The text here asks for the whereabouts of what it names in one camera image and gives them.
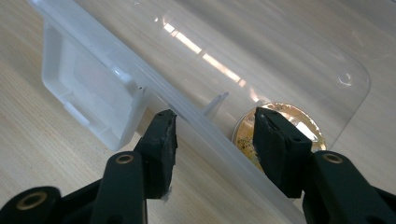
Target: transparent plastic tray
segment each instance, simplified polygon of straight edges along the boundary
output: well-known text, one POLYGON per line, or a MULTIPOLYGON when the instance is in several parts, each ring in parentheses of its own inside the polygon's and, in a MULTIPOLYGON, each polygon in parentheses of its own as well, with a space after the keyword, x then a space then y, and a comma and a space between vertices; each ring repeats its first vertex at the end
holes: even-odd
MULTIPOLYGON (((370 89, 356 60, 276 1, 31 3, 46 23, 46 86, 110 149, 128 144, 147 105, 171 108, 179 115, 177 156, 191 150, 197 159, 189 162, 202 160, 215 181, 229 183, 252 207, 251 220, 304 222, 230 138, 250 109, 281 102, 307 113, 331 148, 370 89)), ((175 178, 183 174, 176 169, 175 178)), ((225 189, 205 192, 216 183, 201 184, 195 192, 204 199, 230 200, 225 189)))

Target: wooden table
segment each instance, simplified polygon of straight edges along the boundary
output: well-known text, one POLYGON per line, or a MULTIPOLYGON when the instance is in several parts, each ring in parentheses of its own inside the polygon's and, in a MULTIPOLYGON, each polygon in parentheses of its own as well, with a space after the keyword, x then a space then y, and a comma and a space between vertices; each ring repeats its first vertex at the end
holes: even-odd
MULTIPOLYGON (((334 5, 320 0, 283 0, 280 3, 351 53, 369 72, 370 92, 333 149, 348 156, 372 185, 395 194, 396 34, 389 24, 396 21, 396 13, 389 13, 387 17, 378 14, 378 20, 375 20, 375 13, 396 12, 396 4, 383 0, 375 8, 379 11, 373 17, 366 17, 351 7, 340 5, 343 11, 333 10, 334 5)), ((63 195, 79 189, 102 176, 106 160, 113 154, 72 119, 44 87, 40 76, 42 24, 41 17, 26 1, 0 1, 1 205, 21 191, 36 186, 56 186, 63 195)), ((151 118, 148 112, 138 133, 147 128, 151 118)), ((138 135, 123 150, 133 149, 138 135)), ((180 157, 200 160, 193 153, 186 153, 180 157)), ((171 195, 169 203, 150 202, 151 223, 277 220, 271 212, 256 211, 248 207, 248 203, 238 203, 240 196, 231 189, 228 199, 221 202, 223 197, 211 199, 195 195, 200 190, 216 195, 228 188, 227 183, 196 186, 186 175, 195 174, 194 165, 204 163, 177 162, 178 169, 185 172, 176 174, 175 199, 172 201, 171 195)), ((205 172, 196 173, 198 180, 216 181, 211 168, 203 166, 200 169, 205 172)))

